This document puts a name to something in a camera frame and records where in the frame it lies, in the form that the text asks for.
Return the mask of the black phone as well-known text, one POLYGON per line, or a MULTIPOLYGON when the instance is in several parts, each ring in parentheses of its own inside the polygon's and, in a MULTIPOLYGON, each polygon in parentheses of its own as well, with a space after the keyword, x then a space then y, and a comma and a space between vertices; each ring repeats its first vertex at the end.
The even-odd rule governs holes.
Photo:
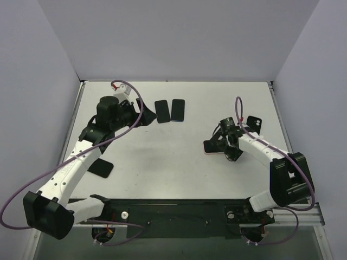
POLYGON ((159 124, 171 121, 168 102, 166 100, 155 101, 155 110, 157 114, 157 122, 159 124))

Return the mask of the blue phone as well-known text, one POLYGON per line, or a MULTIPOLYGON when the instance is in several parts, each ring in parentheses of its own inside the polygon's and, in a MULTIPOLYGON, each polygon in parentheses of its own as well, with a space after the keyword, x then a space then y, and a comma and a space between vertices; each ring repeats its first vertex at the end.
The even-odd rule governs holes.
POLYGON ((171 121, 183 122, 185 115, 185 100, 173 99, 171 104, 171 121))

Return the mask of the black ring phone case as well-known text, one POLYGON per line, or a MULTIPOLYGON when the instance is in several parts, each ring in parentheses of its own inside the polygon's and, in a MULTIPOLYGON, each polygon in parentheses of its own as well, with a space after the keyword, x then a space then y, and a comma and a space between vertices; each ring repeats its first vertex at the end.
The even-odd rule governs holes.
POLYGON ((114 165, 111 162, 99 158, 93 164, 91 164, 87 171, 106 179, 109 177, 113 168, 114 165))

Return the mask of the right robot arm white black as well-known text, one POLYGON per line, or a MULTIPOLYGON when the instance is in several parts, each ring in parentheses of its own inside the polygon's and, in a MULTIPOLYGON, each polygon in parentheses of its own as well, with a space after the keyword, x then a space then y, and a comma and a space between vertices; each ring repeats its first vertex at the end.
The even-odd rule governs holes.
POLYGON ((219 122, 210 141, 229 161, 248 153, 269 170, 269 188, 250 197, 249 204, 242 208, 245 220, 253 222, 262 211, 289 207, 308 197, 312 199, 309 209, 315 204, 314 184, 303 154, 272 146, 248 125, 235 124, 232 117, 219 122))

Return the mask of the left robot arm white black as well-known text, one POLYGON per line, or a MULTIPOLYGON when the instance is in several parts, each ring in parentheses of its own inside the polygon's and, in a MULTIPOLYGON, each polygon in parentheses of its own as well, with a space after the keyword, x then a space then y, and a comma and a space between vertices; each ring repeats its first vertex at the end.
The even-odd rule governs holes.
POLYGON ((63 239, 74 224, 96 219, 99 223, 110 220, 112 210, 107 199, 91 195, 77 203, 69 203, 70 196, 87 170, 101 157, 115 139, 116 131, 148 126, 156 114, 148 109, 142 99, 136 102, 119 101, 114 96, 104 96, 97 104, 97 113, 82 130, 68 159, 37 192, 27 192, 23 198, 28 225, 56 239, 63 239))

